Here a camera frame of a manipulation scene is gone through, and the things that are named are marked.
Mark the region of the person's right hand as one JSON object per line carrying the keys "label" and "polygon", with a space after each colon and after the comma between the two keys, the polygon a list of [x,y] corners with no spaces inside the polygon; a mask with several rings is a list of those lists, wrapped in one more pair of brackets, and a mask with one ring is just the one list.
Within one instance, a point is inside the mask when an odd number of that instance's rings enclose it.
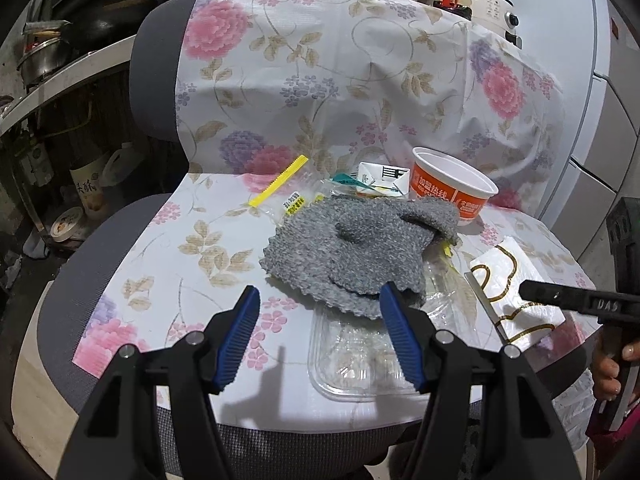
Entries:
{"label": "person's right hand", "polygon": [[[623,348],[623,358],[627,362],[636,362],[640,356],[640,342],[627,344]],[[598,339],[594,348],[591,363],[591,373],[593,379],[593,394],[597,400],[612,401],[622,391],[622,385],[617,380],[620,374],[620,366],[603,350],[602,338]]]}

